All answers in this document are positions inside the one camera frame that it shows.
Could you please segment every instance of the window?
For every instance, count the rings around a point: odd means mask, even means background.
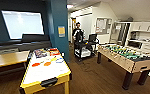
[[[10,39],[21,39],[22,34],[44,34],[41,14],[2,11]]]

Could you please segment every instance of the black shirt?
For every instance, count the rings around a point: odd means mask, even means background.
[[[77,28],[74,29],[72,36],[75,37],[75,42],[79,41],[79,40],[83,41],[83,32],[81,31],[81,29],[77,29]]]
[[[80,30],[80,31],[81,31],[81,29],[75,28],[75,29],[73,30],[72,36],[74,36],[76,30]]]

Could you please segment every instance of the wall sign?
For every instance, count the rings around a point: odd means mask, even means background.
[[[65,37],[65,27],[58,26],[58,33],[59,33],[59,37]]]

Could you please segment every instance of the bulletin board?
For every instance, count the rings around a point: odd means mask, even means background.
[[[112,19],[110,18],[97,18],[95,33],[98,35],[109,34],[111,28]]]

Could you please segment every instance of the person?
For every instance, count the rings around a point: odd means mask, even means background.
[[[76,23],[76,28],[73,30],[72,33],[73,42],[74,42],[74,49],[78,48],[78,46],[75,44],[76,42],[83,41],[83,32],[80,29],[80,23]]]

